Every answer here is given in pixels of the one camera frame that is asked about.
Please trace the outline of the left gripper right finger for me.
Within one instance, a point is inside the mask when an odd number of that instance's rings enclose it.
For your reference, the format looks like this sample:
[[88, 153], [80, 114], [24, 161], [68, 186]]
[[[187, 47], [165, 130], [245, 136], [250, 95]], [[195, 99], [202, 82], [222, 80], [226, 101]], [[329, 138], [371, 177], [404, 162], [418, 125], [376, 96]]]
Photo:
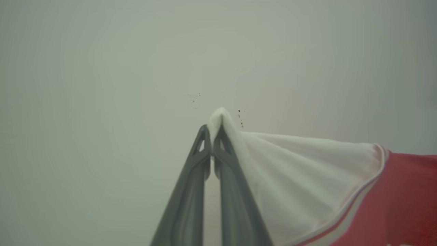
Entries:
[[214, 173], [220, 181], [224, 246], [272, 246], [236, 151], [223, 126], [213, 142]]

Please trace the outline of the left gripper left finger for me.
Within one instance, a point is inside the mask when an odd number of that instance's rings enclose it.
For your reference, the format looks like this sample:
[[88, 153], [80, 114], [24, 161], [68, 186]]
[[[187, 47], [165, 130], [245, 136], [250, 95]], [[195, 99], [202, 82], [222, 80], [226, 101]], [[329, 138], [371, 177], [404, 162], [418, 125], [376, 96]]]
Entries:
[[210, 175], [209, 129], [200, 127], [151, 242], [152, 246], [203, 245], [204, 187]]

